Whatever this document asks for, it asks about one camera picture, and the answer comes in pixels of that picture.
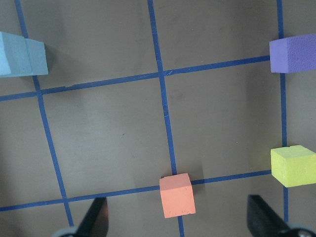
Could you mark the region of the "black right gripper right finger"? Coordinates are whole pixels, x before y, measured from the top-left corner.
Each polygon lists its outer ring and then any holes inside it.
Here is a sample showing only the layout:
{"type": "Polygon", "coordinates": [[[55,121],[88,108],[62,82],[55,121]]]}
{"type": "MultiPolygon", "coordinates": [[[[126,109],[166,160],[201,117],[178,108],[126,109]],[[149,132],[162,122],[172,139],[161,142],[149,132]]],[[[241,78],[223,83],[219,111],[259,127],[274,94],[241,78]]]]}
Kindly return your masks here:
{"type": "Polygon", "coordinates": [[[293,237],[289,226],[260,195],[247,198],[247,227],[253,237],[293,237]]]}

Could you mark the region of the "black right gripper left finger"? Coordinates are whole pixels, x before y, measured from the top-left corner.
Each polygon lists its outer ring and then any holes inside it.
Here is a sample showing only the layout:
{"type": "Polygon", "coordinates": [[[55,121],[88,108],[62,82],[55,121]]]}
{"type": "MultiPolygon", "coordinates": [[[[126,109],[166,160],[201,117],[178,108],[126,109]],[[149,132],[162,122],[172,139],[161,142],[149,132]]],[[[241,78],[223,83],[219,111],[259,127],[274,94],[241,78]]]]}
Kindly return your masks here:
{"type": "Polygon", "coordinates": [[[106,237],[109,229],[109,214],[106,197],[95,198],[79,225],[77,237],[106,237]]]}

